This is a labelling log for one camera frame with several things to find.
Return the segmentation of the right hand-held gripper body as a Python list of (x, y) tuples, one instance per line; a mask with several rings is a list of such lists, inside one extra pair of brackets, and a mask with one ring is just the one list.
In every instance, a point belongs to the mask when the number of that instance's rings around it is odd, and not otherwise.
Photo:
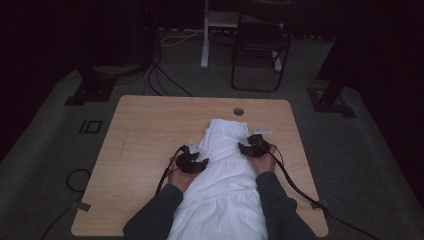
[(251, 136), (247, 138), (249, 150), (254, 152), (254, 157), (261, 157), (267, 154), (270, 150), (270, 144), (264, 139), (263, 132), (253, 132)]

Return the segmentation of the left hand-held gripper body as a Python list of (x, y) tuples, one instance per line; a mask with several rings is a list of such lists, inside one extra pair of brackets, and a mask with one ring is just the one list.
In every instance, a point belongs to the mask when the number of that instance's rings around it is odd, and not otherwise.
[(194, 174), (201, 171), (201, 166), (196, 164), (197, 160), (192, 160), (192, 154), (200, 153), (198, 145), (194, 144), (191, 140), (187, 145), (183, 145), (180, 150), (182, 153), (176, 159), (177, 167), (184, 173)]

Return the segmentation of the person's right hand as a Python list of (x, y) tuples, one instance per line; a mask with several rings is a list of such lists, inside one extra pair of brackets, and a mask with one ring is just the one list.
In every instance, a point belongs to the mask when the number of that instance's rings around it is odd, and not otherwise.
[(253, 169), (257, 175), (260, 175), (265, 172), (273, 172), (275, 170), (276, 161), (273, 158), (273, 155), (276, 151), (274, 145), (270, 146), (270, 151), (261, 156), (261, 157), (250, 157), (249, 161), (251, 162)]

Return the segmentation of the grey tape strip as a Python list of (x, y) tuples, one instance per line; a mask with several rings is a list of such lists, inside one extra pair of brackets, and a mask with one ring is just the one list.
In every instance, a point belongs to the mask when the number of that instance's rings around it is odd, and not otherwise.
[(71, 205), (72, 209), (78, 209), (78, 210), (82, 210), (85, 212), (89, 212), (91, 209), (91, 206), (89, 204), (83, 203), (81, 201), (75, 201), (72, 205)]

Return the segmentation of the white skirt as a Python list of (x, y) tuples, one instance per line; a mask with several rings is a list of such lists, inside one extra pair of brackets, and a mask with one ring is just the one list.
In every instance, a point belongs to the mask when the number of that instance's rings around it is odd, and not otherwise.
[(168, 240), (267, 240), (256, 173), (238, 143), (245, 122), (213, 119), (200, 142), (209, 163), (184, 193)]

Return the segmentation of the white desk frame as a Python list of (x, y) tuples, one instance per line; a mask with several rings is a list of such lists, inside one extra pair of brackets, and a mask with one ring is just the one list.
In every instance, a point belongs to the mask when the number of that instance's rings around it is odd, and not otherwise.
[(200, 68), (206, 70), (209, 66), (209, 28), (230, 28), (237, 27), (239, 14), (236, 12), (211, 11), (209, 0), (204, 0), (203, 15), (203, 46), (200, 60)]

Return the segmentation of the black stand base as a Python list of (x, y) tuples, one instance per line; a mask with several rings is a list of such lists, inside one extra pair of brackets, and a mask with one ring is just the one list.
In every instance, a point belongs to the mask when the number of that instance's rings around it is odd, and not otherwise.
[(117, 79), (96, 71), (93, 67), (77, 69), (82, 81), (66, 106), (83, 106), (86, 102), (108, 102)]
[(332, 81), (326, 88), (308, 87), (307, 92), (316, 112), (339, 113), (345, 118), (355, 118), (356, 114), (341, 95), (343, 84)]

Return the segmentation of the person's left hand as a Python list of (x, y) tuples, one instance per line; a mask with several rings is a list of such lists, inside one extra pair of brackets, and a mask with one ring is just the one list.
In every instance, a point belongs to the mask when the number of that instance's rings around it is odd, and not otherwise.
[(184, 173), (173, 162), (170, 167), (170, 173), (168, 174), (168, 183), (178, 188), (182, 193), (185, 193), (196, 177), (196, 174)]

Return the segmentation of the black curtain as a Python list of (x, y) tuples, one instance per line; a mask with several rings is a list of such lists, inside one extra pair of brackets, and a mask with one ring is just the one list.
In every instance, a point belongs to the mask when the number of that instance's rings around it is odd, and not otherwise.
[(424, 0), (356, 0), (318, 77), (360, 93), (424, 207)]

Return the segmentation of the black folding chair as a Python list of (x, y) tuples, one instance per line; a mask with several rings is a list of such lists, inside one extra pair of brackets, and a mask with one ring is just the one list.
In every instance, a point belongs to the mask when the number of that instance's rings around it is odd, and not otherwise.
[(231, 86), (275, 92), (283, 82), (292, 35), (284, 24), (240, 23), (231, 56)]

